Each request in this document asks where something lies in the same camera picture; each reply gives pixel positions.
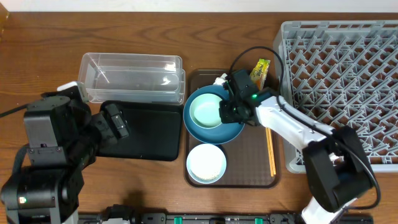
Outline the mint green bowl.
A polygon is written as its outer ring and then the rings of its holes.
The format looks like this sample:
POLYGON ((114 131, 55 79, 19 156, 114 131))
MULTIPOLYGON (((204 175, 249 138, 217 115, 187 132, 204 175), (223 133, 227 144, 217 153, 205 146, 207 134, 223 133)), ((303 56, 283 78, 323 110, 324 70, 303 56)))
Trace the mint green bowl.
POLYGON ((189 107, 192 121, 199 127, 212 129, 221 124, 220 102, 222 98, 212 93, 195 97, 189 107))

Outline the dark blue plate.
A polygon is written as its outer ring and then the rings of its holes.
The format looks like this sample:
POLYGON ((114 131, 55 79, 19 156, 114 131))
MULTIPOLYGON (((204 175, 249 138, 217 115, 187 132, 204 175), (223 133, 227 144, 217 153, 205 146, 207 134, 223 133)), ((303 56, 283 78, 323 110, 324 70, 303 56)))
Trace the dark blue plate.
POLYGON ((228 92, 220 85, 208 85, 194 91, 188 98, 183 109, 183 120, 187 131, 197 140, 208 144, 224 144, 236 138, 244 129, 244 124, 221 123, 215 128, 201 128, 196 125, 189 115, 189 108, 193 100, 205 93, 219 96, 222 100, 228 100, 228 92))

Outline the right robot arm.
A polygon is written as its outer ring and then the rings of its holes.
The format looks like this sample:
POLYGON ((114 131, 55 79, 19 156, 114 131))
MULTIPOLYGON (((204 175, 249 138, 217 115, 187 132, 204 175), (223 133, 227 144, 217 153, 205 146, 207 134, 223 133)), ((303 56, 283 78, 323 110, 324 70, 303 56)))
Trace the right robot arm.
POLYGON ((356 131, 319 123, 289 105, 270 88, 258 89, 246 71, 216 78, 228 92, 220 103, 223 123, 263 126, 300 150, 312 199, 302 210, 305 223, 336 223, 351 204, 380 188, 356 131))

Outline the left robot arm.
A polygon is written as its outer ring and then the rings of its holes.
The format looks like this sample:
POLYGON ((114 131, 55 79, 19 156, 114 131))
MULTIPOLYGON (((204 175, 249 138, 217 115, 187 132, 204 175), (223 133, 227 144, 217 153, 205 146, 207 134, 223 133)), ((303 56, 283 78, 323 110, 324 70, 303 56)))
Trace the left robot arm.
POLYGON ((123 113, 110 104, 92 114, 76 85, 43 93, 24 109, 29 142, 1 189, 7 222, 78 223, 82 171, 100 149, 128 137, 123 113))

